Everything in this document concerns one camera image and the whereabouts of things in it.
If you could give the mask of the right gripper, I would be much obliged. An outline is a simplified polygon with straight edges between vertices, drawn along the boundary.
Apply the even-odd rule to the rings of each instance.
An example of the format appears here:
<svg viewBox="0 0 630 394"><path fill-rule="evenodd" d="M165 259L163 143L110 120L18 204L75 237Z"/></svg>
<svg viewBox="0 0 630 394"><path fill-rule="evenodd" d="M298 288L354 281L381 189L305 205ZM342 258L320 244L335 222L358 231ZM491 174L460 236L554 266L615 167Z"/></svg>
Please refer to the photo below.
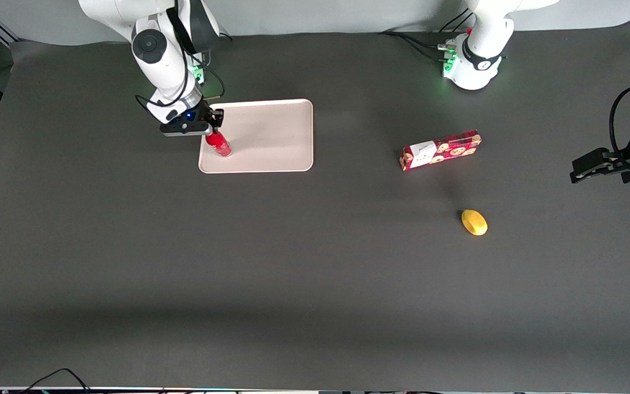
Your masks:
<svg viewBox="0 0 630 394"><path fill-rule="evenodd" d="M205 101L199 101L193 107L183 101L162 106L147 102L150 114L164 124L178 121L208 121L212 119L213 133L219 133L223 125L224 109L212 109Z"/></svg>

